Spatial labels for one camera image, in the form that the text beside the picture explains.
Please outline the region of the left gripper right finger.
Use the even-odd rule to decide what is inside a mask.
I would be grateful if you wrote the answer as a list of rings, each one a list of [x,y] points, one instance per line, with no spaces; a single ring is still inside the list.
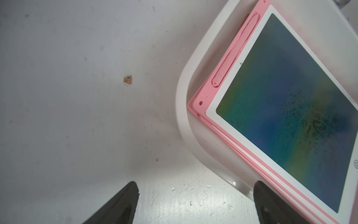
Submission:
[[[255,183],[253,196],[260,224],[309,223],[262,181]]]

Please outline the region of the pink writing tablet colourful screen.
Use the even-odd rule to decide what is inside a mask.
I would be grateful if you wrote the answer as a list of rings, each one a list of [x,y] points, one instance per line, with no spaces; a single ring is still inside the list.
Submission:
[[[246,20],[255,12],[260,20],[219,87],[211,81],[231,44],[187,107],[261,150],[257,157],[347,224],[358,191],[358,105],[270,1]]]

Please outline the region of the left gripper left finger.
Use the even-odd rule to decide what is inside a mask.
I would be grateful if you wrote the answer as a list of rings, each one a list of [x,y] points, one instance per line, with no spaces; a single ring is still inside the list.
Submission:
[[[131,224],[139,200],[139,189],[136,182],[125,185],[98,211],[89,217],[86,224]]]

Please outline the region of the white plastic storage tray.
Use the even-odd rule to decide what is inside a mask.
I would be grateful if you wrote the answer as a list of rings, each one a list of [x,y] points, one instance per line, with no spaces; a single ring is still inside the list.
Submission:
[[[176,90],[181,137],[193,155],[245,197],[253,198],[258,173],[188,109],[187,104],[224,55],[256,1],[228,1],[185,65]],[[358,98],[357,1],[273,1],[350,96]]]

